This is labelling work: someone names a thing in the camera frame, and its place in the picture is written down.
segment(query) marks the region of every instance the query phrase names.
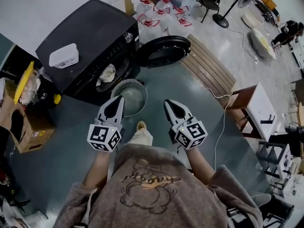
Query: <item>gray plastic basket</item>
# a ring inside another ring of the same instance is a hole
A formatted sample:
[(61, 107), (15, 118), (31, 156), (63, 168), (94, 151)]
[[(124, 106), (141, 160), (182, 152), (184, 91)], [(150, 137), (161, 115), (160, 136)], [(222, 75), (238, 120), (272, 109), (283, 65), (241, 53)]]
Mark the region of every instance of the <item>gray plastic basket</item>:
[(111, 98), (124, 97), (124, 117), (138, 114), (146, 105), (148, 92), (145, 86), (135, 79), (126, 79), (115, 86)]

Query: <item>cartoon print on shirt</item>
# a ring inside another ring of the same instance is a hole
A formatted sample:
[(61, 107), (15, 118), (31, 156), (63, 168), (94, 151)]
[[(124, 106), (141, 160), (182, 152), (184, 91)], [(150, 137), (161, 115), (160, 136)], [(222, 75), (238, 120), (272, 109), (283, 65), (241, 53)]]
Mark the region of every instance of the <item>cartoon print on shirt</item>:
[(177, 193), (176, 188), (169, 189), (169, 186), (181, 181), (180, 177), (163, 172), (161, 165), (152, 165), (143, 158), (136, 161), (132, 174), (122, 182), (129, 178), (132, 181), (122, 188), (120, 202), (128, 207), (147, 209), (151, 214), (162, 214), (167, 210), (171, 194)]

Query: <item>pedestal fan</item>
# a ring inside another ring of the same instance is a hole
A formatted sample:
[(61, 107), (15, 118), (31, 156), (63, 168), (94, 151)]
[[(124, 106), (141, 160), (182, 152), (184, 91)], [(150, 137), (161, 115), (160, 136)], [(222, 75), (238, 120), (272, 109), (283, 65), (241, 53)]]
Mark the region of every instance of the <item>pedestal fan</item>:
[(214, 14), (213, 20), (221, 27), (228, 28), (229, 22), (227, 21), (226, 17), (229, 14), (229, 12), (232, 10), (232, 8), (238, 3), (239, 8), (244, 8), (251, 0), (235, 0), (234, 3), (231, 5), (231, 7), (228, 9), (226, 14), (224, 16), (220, 14)]

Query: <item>green floor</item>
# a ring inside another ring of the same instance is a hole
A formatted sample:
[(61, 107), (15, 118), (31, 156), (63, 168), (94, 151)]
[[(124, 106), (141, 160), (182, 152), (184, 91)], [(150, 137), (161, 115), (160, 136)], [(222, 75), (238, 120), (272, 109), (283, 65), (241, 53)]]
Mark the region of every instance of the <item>green floor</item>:
[[(163, 110), (165, 99), (176, 100), (185, 104), (205, 125), (209, 135), (199, 149), (213, 166), (214, 146), (223, 126), (224, 110), (220, 104), (181, 65), (143, 68), (137, 78), (145, 82), (148, 102), (138, 115), (123, 119), (126, 129), (123, 143), (133, 135), (136, 123), (144, 120), (154, 137), (153, 145), (176, 154), (177, 146), (172, 146), (169, 139), (170, 124)], [(72, 183), (81, 182), (92, 163), (95, 150), (86, 138), (98, 109), (64, 96), (60, 105), (51, 111), (57, 130), (45, 147), (25, 154), (15, 150), (9, 159), (17, 182), (31, 199), (31, 205), (49, 217), (42, 227), (52, 227)], [(8, 153), (12, 147), (12, 144), (8, 145)], [(249, 194), (268, 190), (269, 184), (255, 153), (229, 116), (216, 153), (217, 166), (226, 165)], [(188, 167), (184, 150), (177, 156)]]

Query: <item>washing machine door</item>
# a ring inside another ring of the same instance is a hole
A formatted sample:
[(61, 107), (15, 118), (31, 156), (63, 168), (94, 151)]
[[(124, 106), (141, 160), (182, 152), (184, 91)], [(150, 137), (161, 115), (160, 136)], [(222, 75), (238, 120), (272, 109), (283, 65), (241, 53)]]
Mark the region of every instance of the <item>washing machine door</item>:
[(141, 67), (162, 67), (183, 60), (190, 52), (190, 42), (180, 36), (165, 36), (149, 41), (135, 53)]

